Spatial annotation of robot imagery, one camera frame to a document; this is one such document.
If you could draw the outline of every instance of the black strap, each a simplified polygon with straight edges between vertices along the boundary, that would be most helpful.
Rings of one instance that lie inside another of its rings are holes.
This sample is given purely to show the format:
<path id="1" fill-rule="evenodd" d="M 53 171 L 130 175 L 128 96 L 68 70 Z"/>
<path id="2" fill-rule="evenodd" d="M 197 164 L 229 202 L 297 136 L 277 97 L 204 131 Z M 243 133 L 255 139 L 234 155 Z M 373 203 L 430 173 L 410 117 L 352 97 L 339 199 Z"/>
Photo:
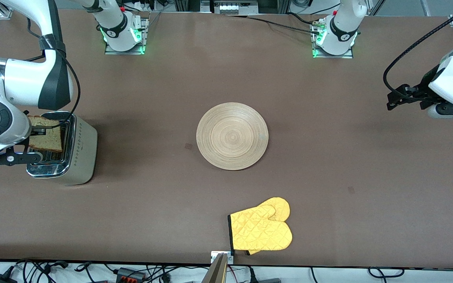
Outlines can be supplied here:
<path id="1" fill-rule="evenodd" d="M 94 0 L 94 4 L 91 7 L 83 7 L 85 8 L 85 11 L 87 11 L 87 13 L 98 13 L 104 10 L 99 7 L 99 0 Z"/>
<path id="2" fill-rule="evenodd" d="M 335 17 L 333 17 L 331 19 L 330 27 L 331 27 L 331 31 L 338 37 L 338 41 L 342 41 L 342 42 L 349 40 L 351 37 L 354 36 L 354 34 L 356 34 L 356 31 L 357 31 L 357 29 L 355 29 L 355 30 L 350 31 L 350 32 L 345 32 L 345 31 L 339 29 L 335 25 Z"/>
<path id="3" fill-rule="evenodd" d="M 53 34 L 45 34 L 38 38 L 40 50 L 58 50 L 66 54 L 66 45 Z"/>
<path id="4" fill-rule="evenodd" d="M 108 37 L 117 38 L 118 35 L 120 34 L 120 32 L 122 32 L 127 27 L 127 22 L 128 22 L 127 15 L 124 13 L 122 13 L 122 15 L 123 15 L 123 20 L 118 26 L 110 28 L 110 29 L 107 29 L 107 28 L 101 26 L 102 31 Z"/>

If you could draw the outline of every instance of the oven mitt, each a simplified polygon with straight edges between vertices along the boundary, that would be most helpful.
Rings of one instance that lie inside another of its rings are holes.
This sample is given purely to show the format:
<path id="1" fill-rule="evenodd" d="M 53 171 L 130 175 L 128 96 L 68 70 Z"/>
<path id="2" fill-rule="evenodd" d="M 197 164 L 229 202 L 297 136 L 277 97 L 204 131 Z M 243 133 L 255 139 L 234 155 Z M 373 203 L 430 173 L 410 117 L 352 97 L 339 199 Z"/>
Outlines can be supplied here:
<path id="1" fill-rule="evenodd" d="M 289 206 L 281 204 L 280 199 L 274 198 L 255 208 L 229 215 L 232 252 L 246 250 L 252 254 L 251 251 L 286 249 L 293 239 L 291 230 L 285 222 L 272 220 L 287 219 Z"/>
<path id="2" fill-rule="evenodd" d="M 269 218 L 269 220 L 274 221 L 286 221 L 289 217 L 289 204 L 288 202 L 283 199 L 282 197 L 272 197 L 264 202 L 262 202 L 259 206 L 271 206 L 275 208 L 275 214 Z M 259 251 L 257 250 L 248 250 L 248 255 L 255 254 Z"/>

